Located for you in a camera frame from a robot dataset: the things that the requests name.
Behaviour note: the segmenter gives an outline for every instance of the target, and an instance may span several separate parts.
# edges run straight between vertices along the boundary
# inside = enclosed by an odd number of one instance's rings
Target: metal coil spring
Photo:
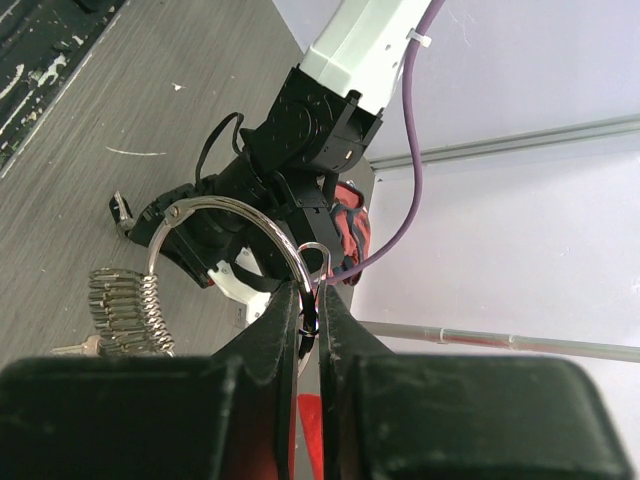
[[[89,307],[104,356],[173,355],[158,300],[158,276],[102,268],[89,274]]]

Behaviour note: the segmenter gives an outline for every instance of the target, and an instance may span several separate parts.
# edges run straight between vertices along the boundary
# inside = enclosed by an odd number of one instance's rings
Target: black cable
[[[233,147],[233,151],[236,155],[240,155],[242,151],[238,147],[238,132],[240,131],[240,125],[244,121],[244,115],[239,112],[233,112],[227,115],[218,126],[211,132],[207,141],[204,142],[204,146],[202,147],[202,152],[200,152],[200,157],[198,158],[198,163],[196,163],[196,184],[200,183],[200,179],[202,178],[202,166],[204,162],[207,160],[207,155],[209,155],[209,151],[213,144],[218,139],[222,131],[229,125],[231,120],[237,118],[236,126],[233,129],[233,139],[231,141],[231,145]]]

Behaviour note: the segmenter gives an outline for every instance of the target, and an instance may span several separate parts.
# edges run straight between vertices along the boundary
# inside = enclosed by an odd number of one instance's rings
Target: white panel
[[[303,49],[337,0],[274,0]],[[421,147],[640,112],[640,2],[448,0],[416,65]],[[369,158],[408,150],[399,91]]]
[[[640,346],[640,151],[534,151],[434,165],[425,174],[415,226],[356,289],[357,318]],[[376,184],[374,250],[404,218],[411,188],[410,180]],[[575,361],[603,392],[640,468],[640,365]]]

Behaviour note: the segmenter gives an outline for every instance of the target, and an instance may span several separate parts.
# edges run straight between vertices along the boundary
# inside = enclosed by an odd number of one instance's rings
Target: purple cable
[[[425,35],[427,30],[433,23],[433,19],[436,18],[436,15],[440,11],[440,8],[444,4],[445,0],[432,0],[432,2],[427,7],[427,10],[424,12],[424,15],[420,19],[418,26],[415,31],[419,35]],[[409,45],[407,46],[407,51],[404,58],[404,72],[402,74],[402,108],[404,110],[404,123],[407,128],[407,139],[409,140],[409,150],[411,151],[411,160],[413,164],[413,200],[411,201],[411,207],[409,208],[409,212],[405,217],[402,225],[395,233],[391,239],[387,243],[385,243],[380,250],[371,255],[364,262],[356,265],[353,268],[350,268],[347,271],[339,273],[329,279],[331,284],[336,284],[343,280],[346,280],[349,277],[352,277],[356,273],[361,272],[369,265],[378,261],[385,255],[389,250],[391,250],[407,233],[409,227],[413,223],[413,219],[416,217],[418,213],[418,208],[420,207],[420,199],[422,198],[422,159],[420,157],[420,145],[418,144],[418,134],[416,133],[416,124],[413,118],[413,66],[416,63],[416,56],[418,54],[418,49],[420,48],[420,43],[411,39],[409,41]]]

